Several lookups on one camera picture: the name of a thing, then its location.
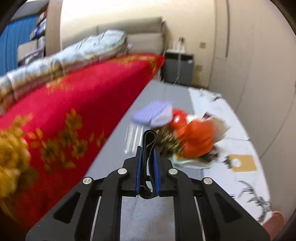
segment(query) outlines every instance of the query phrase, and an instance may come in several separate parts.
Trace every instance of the white tablecloth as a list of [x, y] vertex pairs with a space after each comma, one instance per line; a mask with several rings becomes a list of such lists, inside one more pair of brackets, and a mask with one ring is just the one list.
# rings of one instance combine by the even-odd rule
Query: white tablecloth
[[[257, 152], [249, 141], [243, 125], [226, 100], [215, 100], [216, 94], [190, 88], [192, 108], [196, 115], [206, 112], [226, 122], [230, 127], [225, 138], [216, 143], [219, 158], [212, 167], [203, 170], [204, 177], [212, 178], [229, 195], [231, 195], [253, 218], [263, 224], [271, 218], [269, 189]], [[235, 172], [224, 161], [228, 155], [252, 155], [255, 171]]]

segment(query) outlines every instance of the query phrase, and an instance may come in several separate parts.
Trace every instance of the beige wall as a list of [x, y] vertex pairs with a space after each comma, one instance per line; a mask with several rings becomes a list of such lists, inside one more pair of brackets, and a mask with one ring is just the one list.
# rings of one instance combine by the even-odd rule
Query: beige wall
[[[225, 0], [216, 1], [220, 23]], [[270, 0], [229, 0], [229, 7], [228, 57], [216, 45], [210, 90], [236, 111], [261, 158], [272, 206], [288, 219], [296, 207], [296, 36]]]
[[[185, 37], [187, 52], [203, 65], [195, 72], [194, 83], [208, 86], [214, 52], [214, 0], [64, 0], [61, 15], [61, 41], [87, 27], [118, 20], [162, 16], [172, 39]], [[206, 42], [206, 49], [199, 48]]]

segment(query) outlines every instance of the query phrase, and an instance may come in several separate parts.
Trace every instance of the purple cloth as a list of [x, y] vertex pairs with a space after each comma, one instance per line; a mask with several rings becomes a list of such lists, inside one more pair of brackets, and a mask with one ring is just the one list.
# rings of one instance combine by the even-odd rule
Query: purple cloth
[[132, 114], [132, 121], [138, 124], [149, 125], [151, 120], [158, 116], [171, 102], [153, 101], [142, 110]]

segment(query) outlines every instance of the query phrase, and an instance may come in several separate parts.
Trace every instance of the red fabric with gold flowers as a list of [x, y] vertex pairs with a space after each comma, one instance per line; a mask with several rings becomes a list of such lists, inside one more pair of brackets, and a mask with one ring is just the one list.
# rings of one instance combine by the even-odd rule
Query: red fabric with gold flowers
[[17, 116], [30, 115], [22, 130], [38, 180], [6, 199], [20, 224], [32, 227], [84, 177], [162, 64], [162, 56], [148, 54], [94, 64], [47, 83], [0, 118], [0, 129], [5, 129]]

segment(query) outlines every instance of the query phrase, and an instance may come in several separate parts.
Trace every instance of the mattress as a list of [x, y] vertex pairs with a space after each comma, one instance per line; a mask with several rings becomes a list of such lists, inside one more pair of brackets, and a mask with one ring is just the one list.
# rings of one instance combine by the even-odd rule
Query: mattress
[[[188, 87], [151, 81], [118, 123], [86, 176], [94, 179], [106, 177], [110, 172], [122, 167], [125, 159], [134, 156], [134, 154], [124, 153], [125, 136], [131, 121], [131, 114], [153, 100], [171, 101], [174, 108], [193, 113]], [[203, 177], [202, 170], [199, 169], [180, 167], [178, 169], [194, 179]], [[123, 197], [120, 231], [120, 239], [126, 241], [175, 240], [173, 198], [156, 197], [145, 200], [139, 196]]]

